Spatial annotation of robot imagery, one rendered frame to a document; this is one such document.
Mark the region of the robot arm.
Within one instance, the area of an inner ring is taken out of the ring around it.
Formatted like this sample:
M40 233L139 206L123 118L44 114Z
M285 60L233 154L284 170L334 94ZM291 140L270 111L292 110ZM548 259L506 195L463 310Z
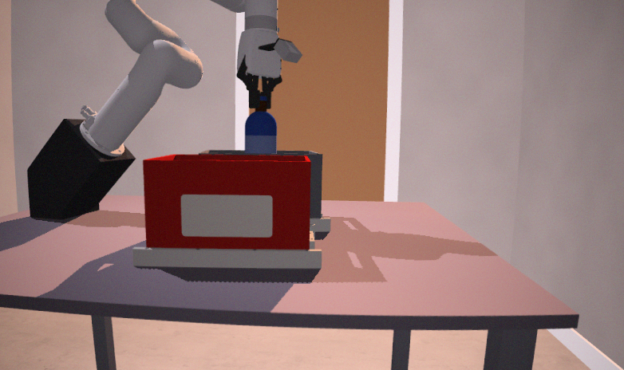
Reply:
M279 32L278 0L211 1L235 13L245 12L244 31L266 28ZM81 107L81 114L86 120L81 123L80 131L99 152L120 156L124 152L121 143L159 100L164 85L193 88L203 76L203 66L175 32L151 19L136 4L136 0L109 0L105 16L128 46L140 56L98 113L87 105ZM281 38L275 43L261 45L259 49L275 50L284 61L294 63L302 57L292 41Z

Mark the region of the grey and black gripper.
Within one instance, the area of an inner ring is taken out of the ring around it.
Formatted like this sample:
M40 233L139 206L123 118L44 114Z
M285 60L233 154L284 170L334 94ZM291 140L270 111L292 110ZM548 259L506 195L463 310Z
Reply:
M249 108L259 108L260 97L266 96L267 109L270 109L271 92L282 82L281 57L275 50L259 49L261 45L275 43L278 38L276 30L266 28L252 28L241 33L236 76L243 81L249 91ZM262 92L258 90L259 79L262 79Z

